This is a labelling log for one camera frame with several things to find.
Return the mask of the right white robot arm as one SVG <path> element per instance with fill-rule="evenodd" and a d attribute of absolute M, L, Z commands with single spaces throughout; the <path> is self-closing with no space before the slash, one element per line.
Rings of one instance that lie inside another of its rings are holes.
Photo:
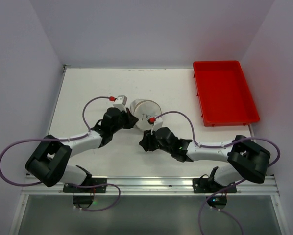
<path fill-rule="evenodd" d="M 208 177 L 194 178 L 195 193 L 214 193 L 240 180 L 262 184 L 269 166 L 270 153 L 243 135 L 222 145 L 196 145 L 193 140 L 179 139 L 173 132 L 162 127 L 147 130 L 139 145 L 146 152 L 162 150 L 179 162 L 210 160 L 224 162 L 216 166 Z"/>

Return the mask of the white mesh laundry bag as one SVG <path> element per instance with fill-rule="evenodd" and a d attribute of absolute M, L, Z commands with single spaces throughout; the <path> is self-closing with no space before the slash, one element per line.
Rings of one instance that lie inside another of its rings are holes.
<path fill-rule="evenodd" d="M 162 113 L 159 104 L 149 99 L 135 99 L 131 102 L 129 109 L 131 114 L 138 118 L 135 126 L 141 131 L 150 130 L 152 125 L 148 120 Z"/>

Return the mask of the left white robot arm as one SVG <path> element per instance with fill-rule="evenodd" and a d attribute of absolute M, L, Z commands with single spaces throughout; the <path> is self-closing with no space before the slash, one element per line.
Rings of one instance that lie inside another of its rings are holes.
<path fill-rule="evenodd" d="M 104 147 L 117 131 L 133 128 L 138 120 L 128 108 L 124 111 L 109 108 L 83 138 L 61 141 L 53 135 L 46 136 L 26 162 L 25 169 L 47 187 L 62 182 L 74 185 L 80 192 L 87 192 L 92 185 L 92 175 L 80 166 L 68 165 L 69 159 L 82 152 Z"/>

